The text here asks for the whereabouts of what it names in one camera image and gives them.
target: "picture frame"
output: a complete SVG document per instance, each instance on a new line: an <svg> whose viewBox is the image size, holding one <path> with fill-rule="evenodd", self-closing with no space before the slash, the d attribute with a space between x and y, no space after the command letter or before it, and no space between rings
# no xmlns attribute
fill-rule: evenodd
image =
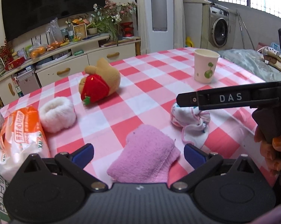
<svg viewBox="0 0 281 224"><path fill-rule="evenodd" d="M80 33L81 39L88 37L88 35L86 33L86 24L80 24L80 25L73 26L73 32L74 32L74 35Z"/></svg>

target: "banana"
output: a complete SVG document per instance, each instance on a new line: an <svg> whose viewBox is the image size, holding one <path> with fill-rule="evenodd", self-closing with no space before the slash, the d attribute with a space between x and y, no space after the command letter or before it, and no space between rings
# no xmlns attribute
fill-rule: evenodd
<svg viewBox="0 0 281 224"><path fill-rule="evenodd" d="M68 44L70 44L70 41L69 40L67 40L65 43L63 43L63 44L60 44L60 47L63 47L63 46L66 46L66 45L68 45Z"/></svg>

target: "orange plastic bag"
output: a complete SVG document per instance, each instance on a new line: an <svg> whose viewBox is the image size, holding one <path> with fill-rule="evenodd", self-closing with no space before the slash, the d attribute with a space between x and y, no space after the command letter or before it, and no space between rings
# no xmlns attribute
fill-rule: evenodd
<svg viewBox="0 0 281 224"><path fill-rule="evenodd" d="M11 113L0 133L0 174L10 182L29 154L50 157L38 111L26 107Z"/></svg>

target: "curtain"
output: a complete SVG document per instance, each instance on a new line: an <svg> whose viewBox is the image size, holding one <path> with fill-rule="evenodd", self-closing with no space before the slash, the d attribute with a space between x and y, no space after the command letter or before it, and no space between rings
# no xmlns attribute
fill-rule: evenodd
<svg viewBox="0 0 281 224"><path fill-rule="evenodd" d="M185 40L183 0L174 0L174 48L185 47Z"/></svg>
<svg viewBox="0 0 281 224"><path fill-rule="evenodd" d="M141 38L140 52L142 55L150 53L147 17L145 14L145 0L137 0L138 35Z"/></svg>

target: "blue gripper pad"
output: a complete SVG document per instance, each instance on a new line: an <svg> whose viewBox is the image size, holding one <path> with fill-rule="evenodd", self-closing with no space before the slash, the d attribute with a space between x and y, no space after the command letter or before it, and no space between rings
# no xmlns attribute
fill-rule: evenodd
<svg viewBox="0 0 281 224"><path fill-rule="evenodd" d="M88 143L71 154L72 162L84 169L94 157L94 147Z"/></svg>
<svg viewBox="0 0 281 224"><path fill-rule="evenodd" d="M184 157L194 169L197 169L209 159L208 154L191 144L185 145Z"/></svg>

